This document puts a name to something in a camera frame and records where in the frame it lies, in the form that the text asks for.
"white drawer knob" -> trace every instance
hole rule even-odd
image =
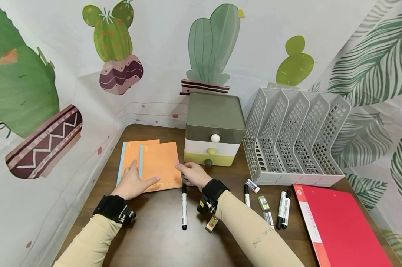
[[[219,135],[216,135],[216,134],[212,135],[212,136],[211,136],[211,141],[212,141],[213,143],[218,143],[218,142],[220,141],[220,136],[219,136]]]

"wrist-mounted device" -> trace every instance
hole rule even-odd
[[[203,196],[197,207],[198,212],[201,214],[205,214],[207,212],[216,214],[218,199],[226,190],[229,189],[219,180],[210,180],[202,189]]]
[[[100,214],[122,224],[130,224],[136,218],[136,213],[127,206],[127,200],[120,196],[103,196],[95,208],[94,214]]]

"forearm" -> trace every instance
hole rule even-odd
[[[229,191],[219,197],[216,216],[254,266],[303,266],[279,234]]]
[[[96,214],[75,237],[53,267],[100,267],[122,224]]]

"hand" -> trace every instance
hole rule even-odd
[[[196,185],[201,192],[204,186],[212,180],[212,178],[205,173],[204,169],[196,163],[188,162],[183,165],[177,162],[175,167],[185,175],[185,179],[189,180],[189,182],[186,183],[187,186]]]
[[[131,166],[125,168],[121,181],[111,193],[111,196],[117,195],[125,200],[133,199],[142,194],[149,186],[158,183],[161,179],[155,176],[146,181],[140,180],[136,164],[137,160],[133,160]]]

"black wrist strap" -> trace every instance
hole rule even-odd
[[[119,196],[103,196],[94,214],[100,214],[116,223],[129,224],[136,217],[128,206],[127,201]]]
[[[204,186],[204,188],[202,189],[202,193],[206,195],[213,206],[217,208],[218,199],[220,195],[226,190],[229,189],[222,182],[212,179],[206,184],[206,186]]]

